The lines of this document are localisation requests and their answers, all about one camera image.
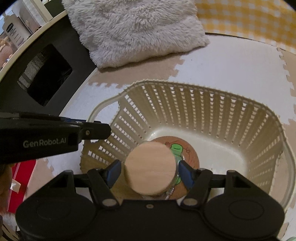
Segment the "glass jar with wooden lid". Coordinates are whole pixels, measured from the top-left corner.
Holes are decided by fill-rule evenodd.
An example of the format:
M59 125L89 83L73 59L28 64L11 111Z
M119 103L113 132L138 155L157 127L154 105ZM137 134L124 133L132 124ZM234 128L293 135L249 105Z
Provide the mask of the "glass jar with wooden lid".
M146 141L126 157L124 176L128 186L144 198L168 200L180 180L181 152L160 142Z

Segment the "cream slatted plastic basket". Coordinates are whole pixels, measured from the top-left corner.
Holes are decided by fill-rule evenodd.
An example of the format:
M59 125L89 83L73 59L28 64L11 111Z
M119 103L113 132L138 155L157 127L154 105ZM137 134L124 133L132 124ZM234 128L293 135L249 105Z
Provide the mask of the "cream slatted plastic basket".
M236 170L284 209L290 205L295 155L278 116L267 106L204 86L143 80L97 105L88 121L113 103L118 110L110 137L83 145L83 173L116 159L124 161L145 141L174 136L195 149L201 168L217 174Z

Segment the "cork coaster with green frog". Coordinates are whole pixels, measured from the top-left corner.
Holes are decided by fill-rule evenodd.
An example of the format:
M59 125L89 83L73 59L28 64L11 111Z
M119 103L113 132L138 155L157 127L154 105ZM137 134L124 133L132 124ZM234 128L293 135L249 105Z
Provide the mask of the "cork coaster with green frog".
M166 145L174 154L177 161L184 160L193 169L200 167L199 158L195 149L185 140L174 136L163 136L152 140ZM187 189L179 175L176 176L175 183L166 192L166 199L180 199L187 194Z

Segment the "red box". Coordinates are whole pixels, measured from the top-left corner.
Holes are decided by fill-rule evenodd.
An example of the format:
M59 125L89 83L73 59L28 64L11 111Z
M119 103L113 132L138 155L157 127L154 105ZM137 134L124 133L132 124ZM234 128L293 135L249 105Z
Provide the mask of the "red box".
M16 163L15 166L13 166L13 179L7 209L9 213L15 213L18 206L23 202L35 165L36 160L29 160Z

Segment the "black cabinet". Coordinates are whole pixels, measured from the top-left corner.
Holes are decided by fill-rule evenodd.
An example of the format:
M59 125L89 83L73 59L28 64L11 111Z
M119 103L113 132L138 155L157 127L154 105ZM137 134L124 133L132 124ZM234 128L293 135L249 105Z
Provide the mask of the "black cabinet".
M1 80L1 111L59 115L95 69L68 17L25 49Z

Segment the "fluffy white cushion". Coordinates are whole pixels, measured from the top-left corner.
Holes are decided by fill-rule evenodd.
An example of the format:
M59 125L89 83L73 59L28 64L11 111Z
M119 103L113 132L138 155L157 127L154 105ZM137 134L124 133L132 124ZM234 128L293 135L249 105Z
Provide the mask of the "fluffy white cushion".
M208 45L194 1L62 1L99 68Z

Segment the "white bottle with black label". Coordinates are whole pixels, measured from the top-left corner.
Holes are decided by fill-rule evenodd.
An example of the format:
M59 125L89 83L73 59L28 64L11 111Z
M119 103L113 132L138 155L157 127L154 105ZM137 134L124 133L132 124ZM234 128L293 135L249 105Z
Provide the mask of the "white bottle with black label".
M2 29L18 49L30 37L30 32L16 15L4 17Z

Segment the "yellow checkered bumper cushion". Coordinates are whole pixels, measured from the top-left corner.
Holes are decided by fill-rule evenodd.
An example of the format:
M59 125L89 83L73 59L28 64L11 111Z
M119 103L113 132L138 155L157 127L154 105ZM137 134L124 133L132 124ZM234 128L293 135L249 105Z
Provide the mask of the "yellow checkered bumper cushion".
M295 10L285 1L195 1L205 32L246 38L295 54Z

